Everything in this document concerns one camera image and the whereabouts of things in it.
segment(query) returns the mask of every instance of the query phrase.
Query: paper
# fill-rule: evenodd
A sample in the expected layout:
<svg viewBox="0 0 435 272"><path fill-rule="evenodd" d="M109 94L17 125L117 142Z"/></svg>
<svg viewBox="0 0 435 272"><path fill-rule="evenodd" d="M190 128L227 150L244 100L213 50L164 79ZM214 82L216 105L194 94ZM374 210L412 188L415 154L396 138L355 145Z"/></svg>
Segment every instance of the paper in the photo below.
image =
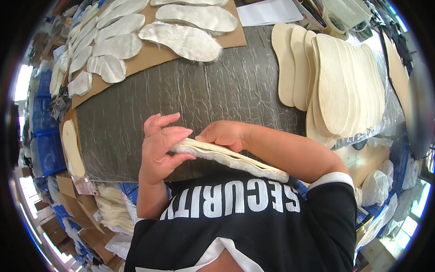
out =
<svg viewBox="0 0 435 272"><path fill-rule="evenodd" d="M290 23L304 19L293 1L265 0L237 8L244 27Z"/></svg>
<svg viewBox="0 0 435 272"><path fill-rule="evenodd" d="M233 0L229 0L228 3L223 7L225 10L228 10L236 19L238 19L237 11L236 11L236 5L234 4ZM146 6L146 8L139 12L140 14L145 15L145 25L150 24L154 22L155 14L158 10L158 7L151 7L149 4ZM238 46L246 46L245 37L243 34L243 29L241 27L241 23L239 22L237 24L237 27L234 31L222 35L222 36L215 36L214 37L217 42L223 47L223 48L230 48L230 47L238 47ZM167 47L159 47L158 45L144 41L143 47L139 51L139 54L134 56L133 58L125 60L125 64L127 66L127 72L126 77L135 74L139 71L145 70L147 68L150 68L154 65L159 65L164 62L174 60L176 58L179 58L177 54L174 53L170 48ZM92 76L92 89L85 94L84 96L74 96L72 98L72 107L77 107L81 103L85 102L90 97L102 92L104 89L109 87L110 83L104 82L101 76L97 74L93 74Z"/></svg>

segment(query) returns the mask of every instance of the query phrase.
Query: beige insole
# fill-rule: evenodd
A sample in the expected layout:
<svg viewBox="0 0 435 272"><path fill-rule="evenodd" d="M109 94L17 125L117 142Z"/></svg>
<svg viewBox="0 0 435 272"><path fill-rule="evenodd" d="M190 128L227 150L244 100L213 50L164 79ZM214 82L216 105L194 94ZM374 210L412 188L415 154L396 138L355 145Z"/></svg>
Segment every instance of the beige insole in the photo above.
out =
<svg viewBox="0 0 435 272"><path fill-rule="evenodd" d="M65 153L68 158L68 165L72 168L70 172L75 173L78 178L84 177L85 169L77 145L76 131L74 130L74 124L71 120L67 120L64 123L62 139L64 142Z"/></svg>
<svg viewBox="0 0 435 272"><path fill-rule="evenodd" d="M279 65L278 96L281 103L289 107L294 107L293 85L295 66L290 49L290 36L294 27L294 24L278 23L272 30L272 47Z"/></svg>
<svg viewBox="0 0 435 272"><path fill-rule="evenodd" d="M350 111L350 96L339 59L337 42L333 37L318 34L320 73L319 105L329 132L341 134L344 131Z"/></svg>
<svg viewBox="0 0 435 272"><path fill-rule="evenodd" d="M319 97L318 97L318 82L319 82L319 71L320 71L320 60L319 60L319 52L317 46L317 38L314 37L311 39L311 44L313 46L314 53L314 61L315 61L315 79L313 83L313 92L312 92L312 109L314 116L314 123L316 125L318 133L325 137L330 138L334 136L331 132L329 132L328 128L326 128L325 121L323 120L322 114L320 112L319 106Z"/></svg>
<svg viewBox="0 0 435 272"><path fill-rule="evenodd" d="M397 51L391 43L390 39L385 33L382 34L384 35L385 46L387 47L390 78L393 82L393 87L400 101L400 105L402 105L403 113L405 114L406 119L407 117L409 118L409 102L411 101L408 94L408 77L406 76L402 61L400 60L400 57L397 54Z"/></svg>
<svg viewBox="0 0 435 272"><path fill-rule="evenodd" d="M305 56L308 59L308 68L310 70L310 74L308 76L308 90L307 90L307 99L306 99L306 105L307 109L311 102L311 95L313 94L313 86L314 86L314 80L316 78L316 67L315 67L315 61L314 61L314 51L313 51L313 45L311 44L311 40L316 37L316 33L309 30L307 33L305 33L304 36L304 49L305 49Z"/></svg>
<svg viewBox="0 0 435 272"><path fill-rule="evenodd" d="M294 58L293 103L301 111L307 111L307 91L310 75L308 59L305 56L304 36L307 30L301 26L293 27L290 48Z"/></svg>

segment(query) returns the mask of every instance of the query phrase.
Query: cardboard box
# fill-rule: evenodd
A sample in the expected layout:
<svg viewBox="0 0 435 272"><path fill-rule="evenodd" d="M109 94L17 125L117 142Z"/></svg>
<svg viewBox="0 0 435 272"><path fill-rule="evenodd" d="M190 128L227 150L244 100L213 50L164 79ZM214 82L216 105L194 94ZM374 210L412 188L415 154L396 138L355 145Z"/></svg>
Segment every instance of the cardboard box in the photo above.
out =
<svg viewBox="0 0 435 272"><path fill-rule="evenodd" d="M35 208L37 211L42 210L43 208L48 207L48 203L43 202L42 200L35 202Z"/></svg>
<svg viewBox="0 0 435 272"><path fill-rule="evenodd" d="M69 215L68 218L82 228L97 228L104 233L100 227L102 220L100 210L93 195L80 195L77 193L73 180L62 176L56 176L60 193L57 194L62 205Z"/></svg>
<svg viewBox="0 0 435 272"><path fill-rule="evenodd" d="M100 226L100 229L102 232L96 228L83 228L78 232L78 235L101 257L104 263L108 263L114 258L115 253L104 247L115 236L115 233L103 225Z"/></svg>
<svg viewBox="0 0 435 272"><path fill-rule="evenodd" d="M40 225L41 225L42 229L44 230L45 234L47 234L48 236L50 236L50 234L52 234L56 230L62 229L55 214L52 214L52 215L48 216L47 218L45 218L44 220L40 221Z"/></svg>
<svg viewBox="0 0 435 272"><path fill-rule="evenodd" d="M62 227L55 230L52 234L48 235L48 238L51 240L53 245L60 244L63 240L68 238L68 234L64 231Z"/></svg>
<svg viewBox="0 0 435 272"><path fill-rule="evenodd" d="M77 256L76 246L71 238L67 238L63 240L59 245L57 245L57 249L61 253L65 253L66 256L72 255L73 257Z"/></svg>

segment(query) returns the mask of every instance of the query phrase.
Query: gray work table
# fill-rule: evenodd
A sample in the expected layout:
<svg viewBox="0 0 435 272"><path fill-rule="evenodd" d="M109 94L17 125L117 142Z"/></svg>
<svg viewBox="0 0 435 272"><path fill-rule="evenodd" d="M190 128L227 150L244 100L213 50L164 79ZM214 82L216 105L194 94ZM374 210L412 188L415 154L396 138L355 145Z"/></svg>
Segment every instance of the gray work table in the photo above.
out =
<svg viewBox="0 0 435 272"><path fill-rule="evenodd" d="M246 27L246 47L224 49L202 65L169 61L127 77L77 107L77 126L86 172L92 181L137 181L143 123L153 114L180 112L175 125L194 130L233 120L305 136L305 112L278 98L278 64L271 45L273 26ZM185 162L169 179L211 174L225 166Z"/></svg>

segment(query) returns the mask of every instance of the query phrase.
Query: window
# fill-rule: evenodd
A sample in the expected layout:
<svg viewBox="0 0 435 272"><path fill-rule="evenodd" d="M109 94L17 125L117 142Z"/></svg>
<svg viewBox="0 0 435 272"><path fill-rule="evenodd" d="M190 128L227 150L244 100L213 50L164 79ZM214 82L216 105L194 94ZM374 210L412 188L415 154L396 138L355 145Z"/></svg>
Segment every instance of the window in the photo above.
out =
<svg viewBox="0 0 435 272"><path fill-rule="evenodd" d="M425 210L426 202L431 189L430 183L427 183L424 180L420 180L420 182L423 184L422 196L419 201L415 200L414 203L412 203L409 216L405 219L405 221L403 221L399 231L395 236L395 241L403 249L406 248L416 229L418 228L418 224Z"/></svg>

